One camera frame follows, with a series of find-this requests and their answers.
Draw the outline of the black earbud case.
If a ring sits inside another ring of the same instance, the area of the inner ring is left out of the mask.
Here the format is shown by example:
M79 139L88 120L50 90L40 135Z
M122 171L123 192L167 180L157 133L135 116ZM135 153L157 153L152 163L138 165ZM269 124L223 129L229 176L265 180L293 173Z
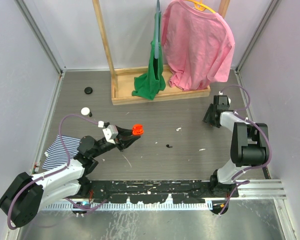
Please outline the black earbud case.
M93 93L93 89L91 88L91 87L86 87L85 89L84 89L84 93L86 94L86 95L90 95L90 94L92 94Z

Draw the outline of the yellow clothes hanger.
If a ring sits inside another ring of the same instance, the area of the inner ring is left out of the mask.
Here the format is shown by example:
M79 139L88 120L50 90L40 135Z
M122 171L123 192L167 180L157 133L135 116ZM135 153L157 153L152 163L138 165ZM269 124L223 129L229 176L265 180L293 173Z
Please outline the yellow clothes hanger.
M209 11L212 14L215 14L216 11L214 11L211 7L205 5L202 3L201 0L185 0L186 2L190 2L194 4L194 8L198 11L204 12L205 10Z

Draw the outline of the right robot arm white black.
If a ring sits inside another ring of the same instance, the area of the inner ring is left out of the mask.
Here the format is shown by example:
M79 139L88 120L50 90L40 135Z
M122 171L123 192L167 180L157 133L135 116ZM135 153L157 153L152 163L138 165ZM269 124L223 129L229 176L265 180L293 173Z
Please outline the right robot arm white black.
M245 172L265 167L271 156L268 126L230 111L230 99L226 95L213 96L203 122L216 128L226 128L232 133L230 159L209 179L210 193L221 197L236 187L236 180Z

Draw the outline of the white earbud case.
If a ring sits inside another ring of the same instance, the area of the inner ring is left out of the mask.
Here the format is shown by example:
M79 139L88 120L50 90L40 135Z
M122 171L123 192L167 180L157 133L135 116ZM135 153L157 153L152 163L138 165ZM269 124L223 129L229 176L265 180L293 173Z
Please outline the white earbud case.
M91 113L91 110L88 108L88 107L83 107L80 111L80 113L83 115L83 116L89 116L90 113Z

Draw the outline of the green tank top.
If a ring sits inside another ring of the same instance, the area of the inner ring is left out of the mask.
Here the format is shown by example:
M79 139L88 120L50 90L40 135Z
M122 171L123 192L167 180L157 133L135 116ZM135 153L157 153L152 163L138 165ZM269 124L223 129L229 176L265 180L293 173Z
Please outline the green tank top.
M146 73L134 78L134 90L132 96L141 97L147 100L154 100L156 95L166 88L166 81L163 77L163 55L161 45L161 16L159 15L160 33L159 33L159 58L154 58L155 34L151 41L150 57Z

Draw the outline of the grey-blue clothes hanger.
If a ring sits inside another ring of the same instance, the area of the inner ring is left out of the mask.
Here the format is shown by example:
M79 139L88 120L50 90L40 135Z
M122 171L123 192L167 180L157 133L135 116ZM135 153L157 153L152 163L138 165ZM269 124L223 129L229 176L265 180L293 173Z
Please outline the grey-blue clothes hanger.
M160 14L161 14L161 4L160 0L156 1L156 11L155 11L155 23L154 23L154 58L159 59L159 41L160 41Z

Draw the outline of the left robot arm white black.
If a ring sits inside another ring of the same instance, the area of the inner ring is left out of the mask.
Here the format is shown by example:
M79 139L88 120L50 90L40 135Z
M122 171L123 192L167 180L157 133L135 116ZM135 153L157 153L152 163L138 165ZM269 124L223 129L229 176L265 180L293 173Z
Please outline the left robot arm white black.
M96 140L84 136L78 153L66 163L43 173L18 174L0 198L0 209L7 216L9 229L15 230L31 222L44 207L70 196L85 198L90 193L90 174L98 165L96 157L112 150L123 151L144 133L141 124L125 129L106 124L104 137Z

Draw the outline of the pink t-shirt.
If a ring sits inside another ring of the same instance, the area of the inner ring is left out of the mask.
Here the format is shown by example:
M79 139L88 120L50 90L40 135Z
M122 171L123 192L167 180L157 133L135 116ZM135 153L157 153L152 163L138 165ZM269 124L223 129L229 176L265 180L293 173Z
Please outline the pink t-shirt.
M184 0L173 0L161 21L161 45L172 72L171 87L195 91L228 81L235 39L219 13L199 11Z

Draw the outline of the orange earbud case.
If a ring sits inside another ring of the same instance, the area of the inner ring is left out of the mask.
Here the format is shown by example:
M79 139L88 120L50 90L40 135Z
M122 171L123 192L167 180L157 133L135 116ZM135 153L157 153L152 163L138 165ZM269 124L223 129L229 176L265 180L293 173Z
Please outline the orange earbud case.
M142 136L143 134L144 134L144 127L142 124L137 123L132 127L133 136Z

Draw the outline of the blue white striped cloth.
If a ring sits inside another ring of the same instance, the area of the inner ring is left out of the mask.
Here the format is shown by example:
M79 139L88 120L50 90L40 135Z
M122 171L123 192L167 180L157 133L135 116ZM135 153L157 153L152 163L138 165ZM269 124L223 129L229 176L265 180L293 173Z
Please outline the blue white striped cloth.
M66 135L62 135L61 138L68 151L70 159L73 159L78 153L80 139ZM44 155L45 161L42 165L44 170L52 170L68 162L68 155L62 145L59 134L56 136L56 139L51 146L44 152Z

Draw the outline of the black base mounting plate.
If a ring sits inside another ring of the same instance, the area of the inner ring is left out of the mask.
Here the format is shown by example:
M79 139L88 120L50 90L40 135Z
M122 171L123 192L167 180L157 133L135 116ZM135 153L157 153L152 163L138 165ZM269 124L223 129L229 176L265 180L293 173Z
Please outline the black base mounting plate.
M235 186L204 180L92 180L76 196L114 204L162 204L168 197L173 204L199 204L207 198L227 198Z

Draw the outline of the wooden clothes rack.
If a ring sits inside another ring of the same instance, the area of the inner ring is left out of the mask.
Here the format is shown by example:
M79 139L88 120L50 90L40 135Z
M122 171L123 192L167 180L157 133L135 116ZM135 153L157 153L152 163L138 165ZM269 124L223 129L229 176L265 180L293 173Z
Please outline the wooden clothes rack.
M161 8L156 2L154 33L151 41L148 66L115 69L100 2L92 2L111 76L111 101L113 105L137 104L152 101L169 101L207 97L210 86L198 90L182 90L169 86L173 76L169 65L163 63L161 47Z

